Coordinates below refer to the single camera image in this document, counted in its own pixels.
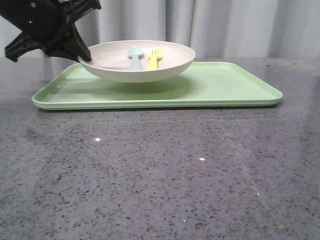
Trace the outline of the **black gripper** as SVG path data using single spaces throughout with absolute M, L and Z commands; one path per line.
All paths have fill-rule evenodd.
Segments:
M 99 9 L 98 0 L 2 0 L 1 17 L 21 31 L 4 48 L 4 55 L 17 62 L 25 53 L 40 49 L 49 57 L 90 61 L 91 52 L 75 23 Z

